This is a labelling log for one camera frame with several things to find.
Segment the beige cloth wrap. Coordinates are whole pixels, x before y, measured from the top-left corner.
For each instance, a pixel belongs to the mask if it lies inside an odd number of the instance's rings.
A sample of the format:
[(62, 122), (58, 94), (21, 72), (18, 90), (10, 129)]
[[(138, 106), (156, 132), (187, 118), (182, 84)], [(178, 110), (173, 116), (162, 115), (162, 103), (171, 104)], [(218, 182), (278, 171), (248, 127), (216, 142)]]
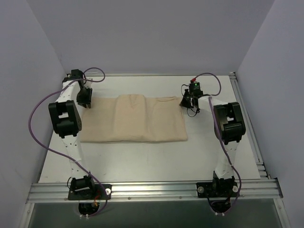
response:
[(179, 142), (188, 139), (179, 97), (94, 97), (83, 111), (80, 141)]

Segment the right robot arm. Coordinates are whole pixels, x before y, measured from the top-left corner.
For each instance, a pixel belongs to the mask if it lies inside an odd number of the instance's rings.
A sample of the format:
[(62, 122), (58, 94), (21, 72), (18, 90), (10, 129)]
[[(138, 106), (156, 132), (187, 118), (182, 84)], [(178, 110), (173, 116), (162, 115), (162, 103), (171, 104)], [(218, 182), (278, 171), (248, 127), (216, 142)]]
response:
[(194, 113), (192, 117), (194, 117), (200, 112), (203, 105), (206, 105), (206, 109), (212, 114), (214, 133), (221, 146), (211, 184), (212, 193), (222, 196), (228, 191), (228, 186), (233, 191), (237, 191), (234, 161), (237, 147), (246, 133), (240, 104), (213, 100), (211, 95), (203, 93), (200, 83), (195, 79), (191, 80), (187, 87), (182, 92), (180, 106), (191, 110)]

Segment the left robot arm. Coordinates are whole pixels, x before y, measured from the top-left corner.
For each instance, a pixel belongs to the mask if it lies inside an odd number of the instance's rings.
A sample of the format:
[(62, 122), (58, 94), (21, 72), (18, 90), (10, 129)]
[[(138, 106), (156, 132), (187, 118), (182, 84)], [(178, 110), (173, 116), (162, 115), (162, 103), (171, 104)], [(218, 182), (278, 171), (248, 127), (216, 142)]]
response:
[(72, 180), (70, 192), (91, 199), (96, 193), (94, 180), (79, 166), (85, 167), (84, 156), (77, 136), (82, 130), (81, 116), (77, 106), (91, 107), (92, 88), (84, 85), (84, 73), (74, 69), (64, 78), (59, 98), (48, 105), (54, 132), (61, 138), (70, 160)]

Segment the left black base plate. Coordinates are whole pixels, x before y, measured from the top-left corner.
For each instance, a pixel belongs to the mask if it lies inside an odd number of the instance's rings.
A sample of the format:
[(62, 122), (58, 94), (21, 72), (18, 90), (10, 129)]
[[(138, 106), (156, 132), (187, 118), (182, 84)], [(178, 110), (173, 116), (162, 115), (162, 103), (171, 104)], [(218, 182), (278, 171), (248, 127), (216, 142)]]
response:
[(95, 184), (95, 188), (92, 190), (89, 187), (80, 190), (73, 190), (70, 187), (68, 193), (68, 200), (109, 200), (111, 198), (112, 185), (104, 184), (103, 187), (106, 193), (99, 184)]

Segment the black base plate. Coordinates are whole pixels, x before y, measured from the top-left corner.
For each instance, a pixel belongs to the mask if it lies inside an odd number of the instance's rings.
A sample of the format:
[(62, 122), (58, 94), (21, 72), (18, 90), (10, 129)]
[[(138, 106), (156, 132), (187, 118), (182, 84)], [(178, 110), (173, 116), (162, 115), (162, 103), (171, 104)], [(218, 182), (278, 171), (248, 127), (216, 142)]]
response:
[(198, 198), (228, 198), (237, 196), (238, 185), (236, 182), (223, 185), (212, 182), (197, 182), (196, 190)]
[(92, 190), (89, 187), (80, 190), (73, 190), (70, 187), (68, 193), (68, 200), (109, 200), (111, 198), (112, 185), (104, 184), (103, 187), (106, 193), (99, 184), (95, 184), (95, 188)]

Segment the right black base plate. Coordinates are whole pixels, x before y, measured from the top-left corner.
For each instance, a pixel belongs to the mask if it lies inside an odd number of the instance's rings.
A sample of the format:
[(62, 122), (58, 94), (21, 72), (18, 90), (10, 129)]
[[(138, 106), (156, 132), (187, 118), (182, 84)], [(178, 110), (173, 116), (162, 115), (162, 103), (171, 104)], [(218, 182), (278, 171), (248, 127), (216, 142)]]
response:
[(236, 182), (223, 185), (212, 182), (197, 182), (196, 190), (198, 198), (228, 198), (237, 196), (238, 185)]

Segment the aluminium frame rail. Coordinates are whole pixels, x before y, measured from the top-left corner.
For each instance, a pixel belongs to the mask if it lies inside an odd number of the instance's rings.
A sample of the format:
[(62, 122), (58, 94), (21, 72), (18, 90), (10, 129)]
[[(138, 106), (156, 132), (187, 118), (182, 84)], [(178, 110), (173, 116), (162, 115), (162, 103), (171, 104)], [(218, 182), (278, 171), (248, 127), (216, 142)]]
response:
[[(154, 201), (203, 201), (198, 198), (196, 181), (113, 182), (110, 203)], [(243, 180), (239, 200), (279, 199), (283, 195), (277, 180)], [(92, 203), (93, 200), (68, 200), (64, 183), (32, 184), (27, 203)]]

